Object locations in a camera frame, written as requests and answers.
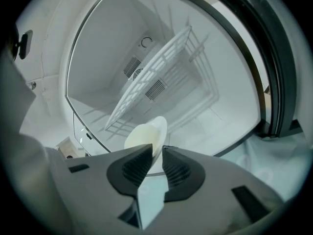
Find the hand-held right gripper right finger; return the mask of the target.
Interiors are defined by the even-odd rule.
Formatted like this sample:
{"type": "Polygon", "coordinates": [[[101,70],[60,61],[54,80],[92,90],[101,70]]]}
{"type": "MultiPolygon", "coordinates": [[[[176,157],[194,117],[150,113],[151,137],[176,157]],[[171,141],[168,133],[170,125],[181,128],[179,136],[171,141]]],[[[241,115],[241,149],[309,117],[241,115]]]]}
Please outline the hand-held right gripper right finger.
{"type": "Polygon", "coordinates": [[[221,158],[166,146],[169,189],[151,235],[259,235],[282,208],[268,185],[221,158]]]}

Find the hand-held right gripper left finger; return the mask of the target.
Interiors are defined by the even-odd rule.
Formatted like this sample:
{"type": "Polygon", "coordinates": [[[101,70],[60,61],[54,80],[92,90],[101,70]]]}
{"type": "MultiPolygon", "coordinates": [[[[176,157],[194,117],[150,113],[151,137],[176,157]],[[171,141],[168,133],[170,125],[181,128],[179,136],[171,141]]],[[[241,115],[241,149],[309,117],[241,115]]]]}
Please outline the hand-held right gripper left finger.
{"type": "Polygon", "coordinates": [[[152,165],[152,145],[65,159],[47,150],[49,169],[69,215],[67,235],[142,235],[137,190],[152,165]]]}

